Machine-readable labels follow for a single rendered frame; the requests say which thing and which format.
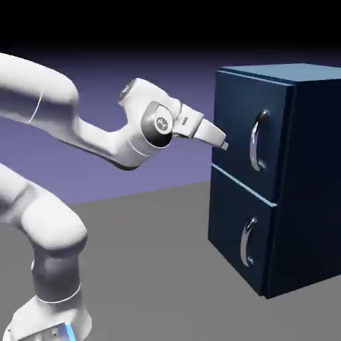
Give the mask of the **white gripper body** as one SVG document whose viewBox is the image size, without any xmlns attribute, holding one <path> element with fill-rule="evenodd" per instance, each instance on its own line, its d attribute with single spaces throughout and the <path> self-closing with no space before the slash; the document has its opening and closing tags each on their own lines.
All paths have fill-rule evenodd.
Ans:
<svg viewBox="0 0 341 341">
<path fill-rule="evenodd" d="M 212 122 L 203 119 L 194 133 L 194 139 L 198 139 L 213 147 L 221 147 L 226 142 L 226 134 Z"/>
</svg>

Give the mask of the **blue cabinet door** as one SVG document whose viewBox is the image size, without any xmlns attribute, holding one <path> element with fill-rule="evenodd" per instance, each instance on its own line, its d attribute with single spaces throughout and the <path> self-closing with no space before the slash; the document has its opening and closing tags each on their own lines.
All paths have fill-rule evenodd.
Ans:
<svg viewBox="0 0 341 341">
<path fill-rule="evenodd" d="M 280 194 L 293 94 L 293 85 L 284 81 L 216 72 L 214 123 L 226 133 L 229 147 L 213 150 L 212 161 L 268 202 L 276 203 Z M 255 171 L 249 158 L 250 134 L 264 109 L 269 116 L 260 127 L 258 158 L 265 169 Z"/>
<path fill-rule="evenodd" d="M 257 294 L 266 292 L 268 241 L 277 205 L 261 199 L 217 166 L 212 166 L 208 239 Z M 240 259 L 240 236 L 250 218 L 256 218 L 248 241 L 253 265 Z"/>
</svg>

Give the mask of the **dark blue cabinet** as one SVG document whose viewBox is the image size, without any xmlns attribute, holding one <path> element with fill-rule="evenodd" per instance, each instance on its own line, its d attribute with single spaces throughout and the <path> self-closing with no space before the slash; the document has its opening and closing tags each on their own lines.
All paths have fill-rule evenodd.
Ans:
<svg viewBox="0 0 341 341">
<path fill-rule="evenodd" d="M 294 87 L 265 298 L 341 275 L 341 66 L 221 67 Z"/>
</svg>

